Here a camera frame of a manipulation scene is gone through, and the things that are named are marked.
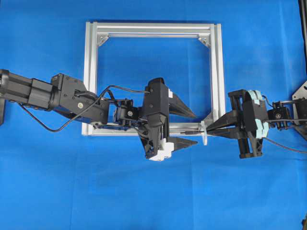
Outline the black teal-trimmed gripper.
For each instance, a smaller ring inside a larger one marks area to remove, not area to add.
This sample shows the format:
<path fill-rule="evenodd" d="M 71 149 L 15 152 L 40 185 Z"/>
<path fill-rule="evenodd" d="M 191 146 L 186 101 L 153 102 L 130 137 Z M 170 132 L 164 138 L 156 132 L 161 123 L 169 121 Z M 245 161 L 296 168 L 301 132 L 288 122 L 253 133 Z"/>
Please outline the black teal-trimmed gripper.
<path fill-rule="evenodd" d="M 260 157 L 263 139 L 269 131 L 268 112 L 260 91 L 238 90 L 228 94 L 232 111 L 227 112 L 209 125 L 206 130 L 211 136 L 238 139 L 241 159 Z M 239 125 L 237 128 L 224 128 Z"/>

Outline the black white-railed gripper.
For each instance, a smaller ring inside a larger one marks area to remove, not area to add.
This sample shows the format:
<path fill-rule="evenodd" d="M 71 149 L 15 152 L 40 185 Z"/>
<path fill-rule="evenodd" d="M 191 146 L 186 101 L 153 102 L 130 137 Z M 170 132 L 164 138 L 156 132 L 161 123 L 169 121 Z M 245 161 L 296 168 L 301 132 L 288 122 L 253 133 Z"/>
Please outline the black white-railed gripper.
<path fill-rule="evenodd" d="M 175 94 L 169 96 L 169 89 L 163 78 L 149 81 L 145 87 L 139 118 L 139 137 L 145 157 L 152 161 L 163 161 L 171 157 L 171 152 L 196 145 L 198 142 L 169 137 L 169 113 L 182 117 L 196 118 L 196 115 Z"/>

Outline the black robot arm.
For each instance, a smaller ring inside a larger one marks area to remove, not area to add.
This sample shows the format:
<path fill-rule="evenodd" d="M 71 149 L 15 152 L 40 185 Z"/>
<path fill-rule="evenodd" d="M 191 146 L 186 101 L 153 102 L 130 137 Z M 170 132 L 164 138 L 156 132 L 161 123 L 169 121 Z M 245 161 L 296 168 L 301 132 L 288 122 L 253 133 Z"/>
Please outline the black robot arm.
<path fill-rule="evenodd" d="M 260 157 L 263 140 L 270 128 L 287 130 L 306 127 L 307 100 L 300 98 L 269 105 L 257 90 L 239 90 L 228 94 L 232 110 L 206 128 L 208 135 L 238 140 L 240 158 Z"/>
<path fill-rule="evenodd" d="M 195 145 L 195 141 L 170 136 L 171 114 L 192 118 L 195 114 L 162 78 L 150 80 L 142 94 L 142 106 L 136 107 L 132 100 L 116 99 L 111 87 L 96 95 L 79 79 L 64 74 L 53 76 L 48 83 L 5 69 L 0 72 L 1 99 L 16 102 L 24 110 L 32 107 L 55 111 L 69 122 L 78 121 L 97 129 L 134 129 L 148 160 L 163 161 L 174 151 Z"/>

